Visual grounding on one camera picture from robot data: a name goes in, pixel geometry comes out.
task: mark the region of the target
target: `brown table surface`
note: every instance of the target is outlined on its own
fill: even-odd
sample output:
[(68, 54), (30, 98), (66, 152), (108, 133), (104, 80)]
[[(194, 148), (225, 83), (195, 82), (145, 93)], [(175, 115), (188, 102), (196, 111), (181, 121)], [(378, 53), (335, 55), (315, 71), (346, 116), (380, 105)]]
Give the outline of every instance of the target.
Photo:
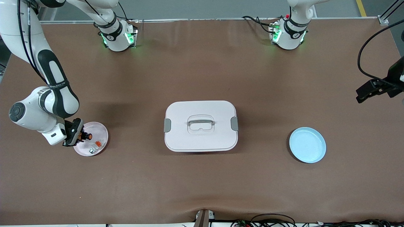
[[(147, 23), (137, 48), (122, 53), (103, 48), (91, 24), (43, 27), (80, 98), (75, 117), (105, 124), (110, 142), (82, 157), (12, 123), (9, 107), (43, 85), (13, 56), (0, 84), (0, 224), (188, 222), (202, 208), (230, 219), (404, 219), (402, 96), (355, 100), (368, 80), (357, 54), (382, 28), (377, 19), (313, 20), (293, 51), (271, 46), (247, 21)], [(398, 59), (384, 32), (364, 51), (363, 67), (384, 77)], [(234, 149), (165, 146), (165, 110), (188, 100), (234, 104)], [(302, 126), (326, 140), (318, 163), (288, 152), (288, 135)]]

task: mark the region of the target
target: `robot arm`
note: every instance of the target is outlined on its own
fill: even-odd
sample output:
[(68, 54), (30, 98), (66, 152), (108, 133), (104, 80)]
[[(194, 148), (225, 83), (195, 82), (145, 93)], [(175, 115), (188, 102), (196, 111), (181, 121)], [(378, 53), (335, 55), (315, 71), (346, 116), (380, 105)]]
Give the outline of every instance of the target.
[(67, 0), (94, 20), (101, 31), (105, 45), (112, 51), (120, 52), (136, 45), (137, 28), (119, 20), (112, 10), (118, 0)]
[(306, 34), (307, 25), (313, 18), (312, 6), (329, 0), (287, 0), (291, 12), (288, 19), (281, 18), (270, 28), (271, 41), (286, 50), (299, 46)]
[[(42, 133), (51, 145), (64, 141), (63, 145), (73, 146), (91, 136), (82, 131), (81, 119), (64, 120), (77, 112), (79, 100), (45, 39), (35, 3), (33, 0), (0, 0), (0, 34), (4, 43), (17, 57), (34, 65), (48, 84), (15, 103), (9, 116), (14, 123)], [(58, 7), (64, 0), (47, 0), (45, 4), (38, 0), (38, 3)]]

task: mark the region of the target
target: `black cable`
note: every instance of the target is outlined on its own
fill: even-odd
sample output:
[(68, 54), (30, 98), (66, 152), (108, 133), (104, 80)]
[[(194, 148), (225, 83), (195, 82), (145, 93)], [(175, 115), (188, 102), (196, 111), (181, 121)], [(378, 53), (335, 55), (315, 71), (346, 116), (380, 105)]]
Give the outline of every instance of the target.
[(288, 18), (288, 20), (290, 20), (291, 17), (292, 17), (292, 7), (289, 6), (289, 18)]
[(396, 84), (390, 83), (390, 82), (388, 82), (388, 81), (386, 81), (386, 80), (380, 79), (380, 78), (378, 78), (378, 77), (376, 77), (376, 76), (373, 76), (373, 75), (371, 75), (371, 74), (365, 72), (365, 71), (362, 69), (361, 65), (360, 65), (360, 58), (361, 58), (361, 55), (362, 55), (362, 51), (363, 51), (363, 49), (366, 47), (366, 45), (367, 45), (375, 36), (379, 35), (380, 33), (384, 32), (385, 30), (390, 29), (390, 28), (392, 28), (392, 27), (394, 27), (394, 26), (396, 26), (396, 25), (399, 25), (399, 24), (401, 24), (401, 23), (403, 23), (403, 22), (404, 22), (404, 20), (401, 20), (401, 21), (399, 21), (399, 22), (397, 22), (397, 23), (394, 23), (394, 24), (392, 24), (392, 25), (389, 25), (389, 26), (383, 28), (382, 30), (376, 32), (373, 36), (371, 36), (371, 37), (363, 44), (363, 46), (360, 48), (359, 54), (358, 54), (358, 69), (359, 69), (359, 71), (361, 71), (364, 75), (366, 75), (366, 76), (368, 76), (368, 77), (370, 77), (370, 78), (372, 78), (372, 79), (379, 80), (379, 81), (381, 81), (381, 82), (383, 82), (383, 83), (385, 83), (385, 84), (388, 84), (388, 85), (390, 85), (390, 86), (392, 86), (392, 87), (394, 87), (394, 88), (396, 88), (396, 89), (400, 89), (400, 90), (403, 90), (403, 91), (404, 91), (404, 87), (402, 87), (402, 86), (400, 86), (400, 85), (396, 85)]
[(137, 20), (137, 19), (133, 19), (133, 18), (125, 18), (125, 17), (120, 17), (120, 16), (116, 16), (117, 18), (120, 18), (120, 19), (124, 19), (125, 21), (131, 21), (131, 20)]
[(397, 2), (398, 2), (399, 0), (396, 0), (396, 2), (395, 3), (393, 3), (380, 17), (383, 17), (384, 16), (384, 14), (386, 14), (387, 13), (387, 11), (389, 11)]
[(394, 13), (404, 2), (401, 2), (395, 9), (393, 9), (386, 18), (388, 18), (392, 13)]
[(128, 17), (126, 16), (126, 13), (125, 13), (125, 10), (124, 10), (124, 8), (122, 7), (122, 5), (121, 5), (121, 3), (120, 3), (120, 2), (118, 2), (118, 4), (119, 4), (119, 6), (121, 7), (121, 9), (122, 9), (122, 12), (124, 12), (124, 15), (125, 15), (125, 19), (127, 20), (127, 19), (128, 19)]
[(259, 215), (255, 215), (254, 217), (252, 217), (251, 222), (256, 219), (257, 217), (261, 217), (261, 216), (282, 216), (282, 217), (286, 217), (290, 220), (293, 221), (294, 224), (296, 224), (295, 220), (291, 217), (289, 217), (288, 215), (284, 215), (284, 214), (275, 214), (275, 213), (268, 213), (268, 214), (259, 214)]
[(39, 72), (38, 66), (36, 65), (35, 58), (34, 58), (34, 53), (32, 51), (32, 42), (31, 42), (31, 15), (28, 13), (28, 45), (29, 45), (29, 52), (31, 53), (31, 59), (32, 63), (34, 64), (34, 67), (36, 69), (36, 73), (42, 78), (42, 80), (46, 82), (45, 78), (41, 75)]
[(84, 1), (87, 3), (87, 5), (88, 5), (89, 7), (91, 7), (91, 8), (93, 9), (93, 11), (94, 11), (103, 21), (105, 21), (105, 23), (109, 24), (109, 22), (107, 22), (104, 18), (102, 18), (102, 16), (98, 13), (98, 11), (95, 10), (94, 7), (93, 7), (89, 2), (87, 2), (87, 0), (84, 0)]
[(39, 73), (39, 71), (32, 64), (31, 58), (29, 57), (29, 54), (28, 54), (28, 51), (27, 51), (27, 47), (25, 46), (23, 28), (22, 28), (22, 24), (21, 24), (21, 0), (17, 1), (17, 14), (18, 14), (18, 26), (19, 26), (19, 29), (20, 29), (20, 36), (21, 36), (22, 45), (23, 45), (23, 48), (24, 48), (24, 51), (25, 51), (25, 55), (27, 56), (28, 62), (31, 65), (31, 67), (35, 70), (35, 72), (38, 74), (38, 76), (41, 77), (41, 79), (46, 83), (45, 78), (42, 77), (42, 75)]
[(270, 33), (270, 34), (275, 34), (275, 32), (266, 30), (266, 29), (264, 28), (263, 24), (262, 24), (261, 21), (259, 20), (259, 17), (257, 17), (257, 20), (258, 20), (259, 24), (261, 25), (261, 28), (264, 29), (264, 31), (266, 31), (266, 32), (268, 32), (268, 33)]
[(378, 227), (400, 227), (404, 222), (389, 222), (387, 220), (368, 219), (360, 222), (324, 223), (321, 227), (357, 227), (362, 225), (377, 225)]
[(244, 16), (244, 17), (242, 17), (242, 18), (244, 18), (244, 19), (246, 19), (246, 18), (248, 18), (248, 19), (251, 19), (253, 22), (255, 22), (255, 23), (259, 23), (256, 19), (254, 19), (254, 18), (252, 18), (252, 17), (250, 17), (250, 16)]

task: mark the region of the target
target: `plastic plate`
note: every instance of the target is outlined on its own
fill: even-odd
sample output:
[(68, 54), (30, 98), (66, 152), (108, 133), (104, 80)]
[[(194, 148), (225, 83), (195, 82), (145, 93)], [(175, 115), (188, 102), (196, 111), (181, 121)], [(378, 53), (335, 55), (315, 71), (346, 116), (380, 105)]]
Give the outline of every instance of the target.
[(315, 129), (302, 127), (292, 132), (289, 139), (290, 150), (302, 162), (315, 163), (326, 154), (326, 142)]
[[(86, 133), (91, 133), (93, 138), (91, 140), (86, 140), (84, 142), (78, 143), (74, 146), (74, 150), (82, 156), (94, 156), (100, 153), (106, 146), (108, 142), (108, 130), (107, 128), (98, 122), (88, 122), (84, 124), (84, 131)], [(101, 147), (96, 145), (96, 142), (101, 143)], [(98, 147), (96, 152), (90, 153), (92, 147)]]

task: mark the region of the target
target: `white storage box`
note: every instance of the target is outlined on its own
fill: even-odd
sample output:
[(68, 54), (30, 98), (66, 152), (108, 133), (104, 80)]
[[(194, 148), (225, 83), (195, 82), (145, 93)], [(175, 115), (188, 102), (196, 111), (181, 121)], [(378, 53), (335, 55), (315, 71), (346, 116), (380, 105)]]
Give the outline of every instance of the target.
[(236, 109), (227, 101), (173, 103), (166, 111), (164, 134), (172, 151), (228, 151), (238, 140)]

